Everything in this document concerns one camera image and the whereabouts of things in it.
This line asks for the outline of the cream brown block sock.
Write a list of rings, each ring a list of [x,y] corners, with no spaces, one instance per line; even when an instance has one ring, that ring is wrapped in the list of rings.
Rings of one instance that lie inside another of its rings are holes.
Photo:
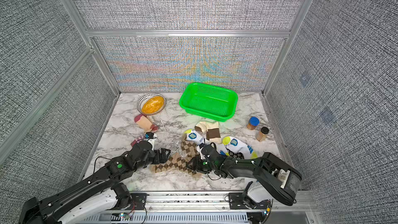
[[[216,144],[222,143],[219,122],[200,121],[194,128],[196,131],[206,134],[207,140]]]

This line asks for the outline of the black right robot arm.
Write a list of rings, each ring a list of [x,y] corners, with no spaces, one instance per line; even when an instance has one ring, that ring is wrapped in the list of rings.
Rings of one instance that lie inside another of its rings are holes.
[[[187,167],[203,174],[214,172],[221,178],[254,178],[280,203],[292,206],[300,188],[302,175],[291,165],[270,152],[254,159],[236,159],[217,152],[213,145],[202,145],[201,154]]]

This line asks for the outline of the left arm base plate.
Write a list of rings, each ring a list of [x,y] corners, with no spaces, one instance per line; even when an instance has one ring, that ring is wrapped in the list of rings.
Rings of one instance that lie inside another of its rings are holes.
[[[119,200],[115,208],[119,210],[144,210],[147,201],[147,193],[133,193],[129,197]]]

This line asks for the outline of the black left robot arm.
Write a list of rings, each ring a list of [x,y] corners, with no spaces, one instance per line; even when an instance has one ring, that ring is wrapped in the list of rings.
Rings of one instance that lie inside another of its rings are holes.
[[[171,151],[161,148],[154,150],[151,143],[141,141],[130,151],[109,159],[107,163],[91,176],[53,196],[37,200],[31,198],[22,207],[18,223],[20,224],[59,224],[61,217],[74,207],[102,192],[121,193],[121,198],[127,195],[127,190],[118,186],[124,179],[130,178],[137,170],[152,164],[166,163]]]

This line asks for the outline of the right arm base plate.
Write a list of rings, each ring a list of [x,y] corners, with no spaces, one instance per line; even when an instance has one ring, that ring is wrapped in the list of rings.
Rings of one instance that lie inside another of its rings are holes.
[[[230,209],[238,210],[238,209],[268,209],[272,208],[271,200],[263,200],[259,203],[249,198],[244,193],[229,193],[228,194],[228,203]]]

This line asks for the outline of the brown argyle sock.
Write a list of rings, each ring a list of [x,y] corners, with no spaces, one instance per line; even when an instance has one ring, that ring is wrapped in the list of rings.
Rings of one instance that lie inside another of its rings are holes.
[[[150,171],[153,173],[160,173],[169,170],[178,170],[181,172],[188,173],[194,178],[201,178],[202,174],[193,171],[187,167],[188,162],[192,160],[193,156],[182,157],[179,153],[175,153],[169,157],[166,163],[151,165]]]
[[[193,157],[199,155],[197,151],[197,145],[192,141],[182,141],[180,147],[183,157],[188,160],[191,160]]]

